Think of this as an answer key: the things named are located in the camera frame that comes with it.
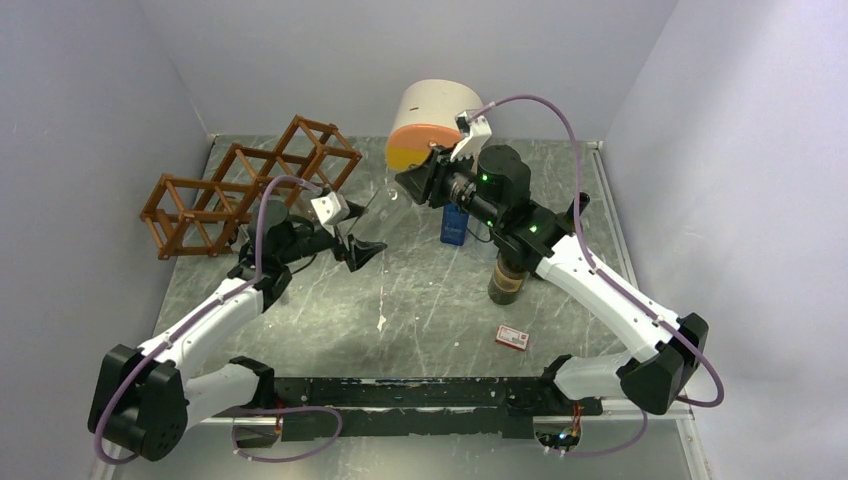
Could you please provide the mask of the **clear bottle silver cap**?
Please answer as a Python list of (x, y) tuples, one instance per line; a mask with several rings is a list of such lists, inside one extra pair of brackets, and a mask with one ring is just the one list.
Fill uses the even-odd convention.
[(403, 206), (402, 193), (396, 186), (388, 185), (374, 194), (349, 233), (363, 241), (386, 240), (400, 218)]

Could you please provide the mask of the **brown wooden wine rack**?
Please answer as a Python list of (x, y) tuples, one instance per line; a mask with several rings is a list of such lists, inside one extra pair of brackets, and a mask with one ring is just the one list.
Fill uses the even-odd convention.
[(362, 158), (336, 125), (296, 115), (269, 149), (232, 143), (209, 179), (162, 175), (140, 219), (160, 260), (230, 254), (273, 177), (291, 177), (271, 193), (291, 207), (307, 190), (300, 180), (339, 190)]

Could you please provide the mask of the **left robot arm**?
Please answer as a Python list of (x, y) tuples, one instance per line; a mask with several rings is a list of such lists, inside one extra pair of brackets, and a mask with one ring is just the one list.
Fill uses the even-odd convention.
[(291, 263), (329, 251), (355, 272), (385, 250), (383, 242), (339, 231), (340, 224), (368, 215), (368, 207), (334, 192), (312, 206), (315, 222), (278, 201), (261, 201), (237, 264), (209, 297), (164, 332), (137, 347), (118, 344), (104, 356), (87, 424), (99, 460), (160, 460), (188, 429), (230, 409), (284, 415), (274, 370), (262, 362), (236, 357), (211, 374), (196, 372), (224, 340), (280, 299), (293, 278)]

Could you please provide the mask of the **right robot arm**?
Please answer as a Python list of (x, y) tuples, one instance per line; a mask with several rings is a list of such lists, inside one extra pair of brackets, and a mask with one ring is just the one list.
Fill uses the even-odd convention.
[(569, 294), (626, 348), (556, 360), (539, 389), (542, 406), (562, 414), (577, 400), (607, 397), (666, 413), (703, 363), (707, 322), (660, 306), (582, 249), (572, 211), (555, 213), (532, 200), (531, 169), (513, 148), (486, 147), (477, 160), (454, 161), (452, 152), (433, 148), (422, 165), (396, 174), (397, 183), (418, 205), (455, 204), (486, 225), (506, 260)]

